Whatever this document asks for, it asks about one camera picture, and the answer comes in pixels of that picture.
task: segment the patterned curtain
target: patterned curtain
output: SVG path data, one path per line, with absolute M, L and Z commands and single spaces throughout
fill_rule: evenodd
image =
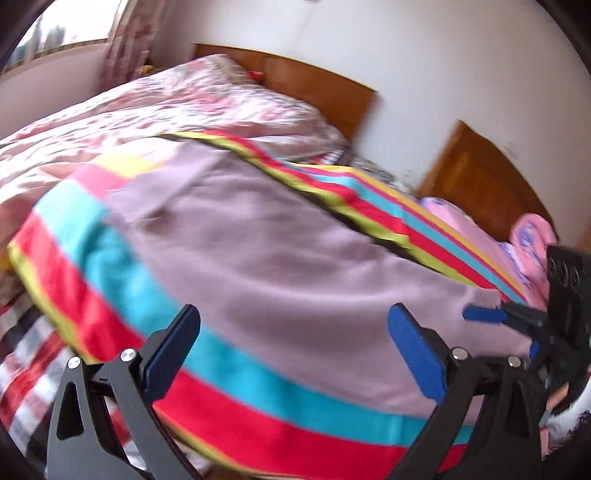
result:
M 174 0 L 122 0 L 109 36 L 100 91 L 135 80 Z

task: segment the wooden headboard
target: wooden headboard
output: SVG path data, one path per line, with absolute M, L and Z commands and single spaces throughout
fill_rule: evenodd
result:
M 263 72 L 265 87 L 315 106 L 349 141 L 374 101 L 375 91 L 365 85 L 278 55 L 197 43 L 193 58 L 216 53 L 225 53 L 247 70 Z
M 554 222 L 530 184 L 490 140 L 459 122 L 418 194 L 440 197 L 466 212 L 497 241 L 509 238 L 524 213 Z

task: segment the hair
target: hair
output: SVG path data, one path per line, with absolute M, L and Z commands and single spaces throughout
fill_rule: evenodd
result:
M 547 455 L 544 480 L 579 480 L 591 477 L 591 414 L 583 413 L 570 438 Z

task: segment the turquoise stripe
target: turquoise stripe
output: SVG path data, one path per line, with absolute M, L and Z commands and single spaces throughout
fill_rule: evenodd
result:
M 87 283 L 134 330 L 147 337 L 165 328 L 180 310 L 133 257 L 123 237 L 103 223 L 106 207 L 74 180 L 63 181 L 35 210 Z M 329 436 L 409 447 L 425 425 L 422 419 L 359 407 L 289 382 L 225 343 L 207 325 L 202 326 L 185 367 L 259 412 Z M 467 443 L 471 432 L 471 427 L 462 427 L 456 443 Z
M 347 187 L 348 189 L 354 190 L 362 200 L 371 203 L 376 208 L 395 218 L 403 219 L 409 227 L 426 236 L 429 240 L 435 242 L 437 245 L 443 247 L 446 251 L 450 252 L 456 258 L 468 265 L 471 269 L 475 270 L 482 277 L 491 282 L 495 287 L 505 293 L 511 300 L 517 303 L 524 303 L 523 299 L 517 295 L 501 277 L 495 274 L 487 266 L 480 263 L 476 258 L 471 256 L 463 248 L 459 247 L 455 242 L 450 240 L 441 232 L 435 230 L 430 225 L 424 223 L 420 218 L 416 217 L 415 214 L 404 211 L 401 205 L 392 203 L 373 190 L 365 187 L 359 180 L 348 176 L 337 177 L 324 175 L 322 173 L 312 173 L 310 171 L 312 170 L 311 168 L 297 167 L 291 163 L 285 163 L 285 166 L 292 170 L 300 171 L 322 183 L 341 185 L 343 187 Z

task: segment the white wall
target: white wall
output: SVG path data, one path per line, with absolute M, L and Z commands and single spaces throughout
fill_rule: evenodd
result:
M 0 76 L 0 139 L 98 92 L 106 45 L 64 50 Z
M 420 181 L 465 120 L 501 147 L 566 243 L 591 205 L 591 76 L 534 0 L 179 0 L 155 58 L 191 43 L 254 48 L 351 77 L 381 95 L 361 154 Z

